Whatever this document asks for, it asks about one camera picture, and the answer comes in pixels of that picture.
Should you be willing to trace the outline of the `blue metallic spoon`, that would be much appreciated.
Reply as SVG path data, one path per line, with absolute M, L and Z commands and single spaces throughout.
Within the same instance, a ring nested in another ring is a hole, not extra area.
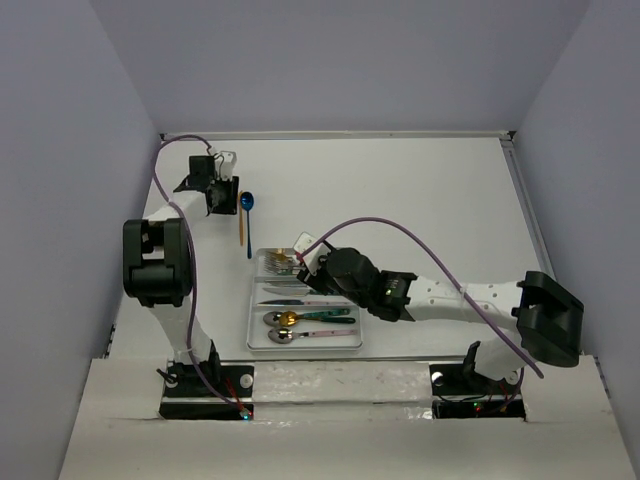
M 253 249 L 251 242 L 251 224 L 250 224 L 250 212 L 254 207 L 255 199 L 251 192 L 244 191 L 240 195 L 240 205 L 246 214 L 246 248 L 247 248 L 247 258 L 253 258 Z

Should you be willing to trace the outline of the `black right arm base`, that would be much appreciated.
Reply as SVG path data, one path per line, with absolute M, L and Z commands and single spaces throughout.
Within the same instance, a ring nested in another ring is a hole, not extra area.
M 469 347 L 461 363 L 429 366 L 432 413 L 436 419 L 520 418 L 526 417 L 520 395 L 522 378 L 516 383 L 492 380 L 475 372 L 476 354 L 481 345 Z

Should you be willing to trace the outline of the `knife with marbled dark handle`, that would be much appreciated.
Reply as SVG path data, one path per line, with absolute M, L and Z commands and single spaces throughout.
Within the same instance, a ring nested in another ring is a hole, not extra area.
M 299 297 L 311 294 L 311 290 L 308 288 L 294 288 L 294 287 L 264 287 L 263 290 L 270 294 L 280 296 Z

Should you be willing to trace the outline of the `knife with pink handle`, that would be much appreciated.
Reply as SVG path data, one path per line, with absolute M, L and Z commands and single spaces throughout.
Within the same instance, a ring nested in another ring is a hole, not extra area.
M 351 302 L 347 301 L 339 301 L 339 302 L 329 302 L 329 301 L 317 301 L 317 300 L 300 300 L 300 299 L 274 299 L 274 300 L 266 300 L 257 302 L 256 306 L 329 306 L 329 307 L 346 307 L 354 305 Z

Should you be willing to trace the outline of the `gold spoon dark-green handle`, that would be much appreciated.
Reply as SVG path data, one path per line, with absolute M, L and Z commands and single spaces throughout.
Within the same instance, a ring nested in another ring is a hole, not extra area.
M 291 327 L 301 322 L 319 322 L 339 325 L 354 325 L 356 319 L 348 316 L 348 310 L 332 310 L 307 313 L 286 311 L 275 315 L 276 323 L 281 327 Z

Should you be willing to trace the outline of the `fork with dark marbled handle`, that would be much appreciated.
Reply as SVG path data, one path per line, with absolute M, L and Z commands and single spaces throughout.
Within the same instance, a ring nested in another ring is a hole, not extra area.
M 264 271 L 268 275 L 274 275 L 274 276 L 296 276 L 300 270 L 301 268 L 296 265 L 283 266 L 283 265 L 266 264 L 264 266 Z

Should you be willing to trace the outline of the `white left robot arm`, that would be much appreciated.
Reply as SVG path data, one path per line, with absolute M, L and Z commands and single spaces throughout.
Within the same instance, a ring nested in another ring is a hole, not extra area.
M 161 325 L 173 349 L 175 378 L 209 395 L 221 383 L 213 340 L 197 320 L 195 248 L 191 227 L 210 215 L 237 213 L 237 155 L 221 151 L 189 158 L 189 173 L 156 212 L 123 225 L 123 287 Z

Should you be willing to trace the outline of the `orange plastic knife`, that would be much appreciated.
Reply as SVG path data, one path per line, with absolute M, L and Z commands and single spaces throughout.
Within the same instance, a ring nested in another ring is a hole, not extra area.
M 242 206 L 242 195 L 243 191 L 239 192 L 238 195 L 238 208 L 239 208 L 239 244 L 240 246 L 244 246 L 244 208 Z

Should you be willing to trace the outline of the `white three-compartment tray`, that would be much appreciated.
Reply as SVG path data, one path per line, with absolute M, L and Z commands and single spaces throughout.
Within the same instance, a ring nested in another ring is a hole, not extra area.
M 254 253 L 246 344 L 261 353 L 356 351 L 363 345 L 361 311 L 297 279 L 291 249 Z

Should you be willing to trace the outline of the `all-silver fork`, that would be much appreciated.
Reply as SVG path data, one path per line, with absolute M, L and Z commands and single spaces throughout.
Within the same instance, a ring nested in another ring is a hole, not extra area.
M 274 275 L 296 275 L 302 267 L 290 257 L 266 256 L 264 269 Z

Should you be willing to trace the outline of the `spoon with teal marbled handle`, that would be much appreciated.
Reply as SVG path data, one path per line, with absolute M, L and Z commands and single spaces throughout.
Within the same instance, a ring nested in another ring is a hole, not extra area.
M 335 309 L 319 312 L 296 313 L 294 311 L 271 311 L 263 316 L 263 322 L 271 327 L 290 327 L 301 321 L 317 321 L 321 323 L 346 324 L 356 323 L 356 319 L 348 317 L 349 309 Z

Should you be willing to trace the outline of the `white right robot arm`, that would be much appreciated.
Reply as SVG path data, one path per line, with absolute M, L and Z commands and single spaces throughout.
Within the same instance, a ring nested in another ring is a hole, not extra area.
M 342 296 L 381 320 L 486 325 L 493 338 L 474 341 L 460 368 L 470 391 L 511 381 L 524 367 L 579 363 L 584 305 L 544 272 L 528 271 L 506 283 L 460 283 L 380 270 L 354 248 L 334 248 L 312 237 L 299 238 L 293 250 L 302 283 Z

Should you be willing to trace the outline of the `spoon with pink handle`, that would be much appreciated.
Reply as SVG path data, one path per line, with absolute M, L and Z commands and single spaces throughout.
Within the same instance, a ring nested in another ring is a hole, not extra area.
M 355 329 L 337 329 L 337 330 L 316 330 L 316 331 L 304 331 L 296 332 L 289 328 L 280 327 L 273 328 L 268 331 L 267 337 L 274 343 L 280 345 L 287 345 L 294 340 L 304 338 L 330 338 L 330 337 L 344 337 L 358 335 L 359 331 Z

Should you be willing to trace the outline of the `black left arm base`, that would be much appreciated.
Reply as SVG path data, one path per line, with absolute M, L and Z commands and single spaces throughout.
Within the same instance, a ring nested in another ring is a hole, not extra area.
M 163 381 L 159 416 L 165 420 L 250 421 L 254 417 L 255 367 L 205 361 L 169 361 L 156 372 Z

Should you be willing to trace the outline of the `knife with teal marbled handle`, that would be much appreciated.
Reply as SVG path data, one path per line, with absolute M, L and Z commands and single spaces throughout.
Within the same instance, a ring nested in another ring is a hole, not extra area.
M 298 280 L 269 279 L 264 280 L 264 283 L 279 288 L 306 288 L 306 285 Z

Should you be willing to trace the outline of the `gold fork dark-green handle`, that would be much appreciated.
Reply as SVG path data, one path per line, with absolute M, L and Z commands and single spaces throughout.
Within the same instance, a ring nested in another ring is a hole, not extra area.
M 265 254 L 265 260 L 274 264 L 280 265 L 297 265 L 298 259 L 295 253 L 280 250 L 268 250 Z

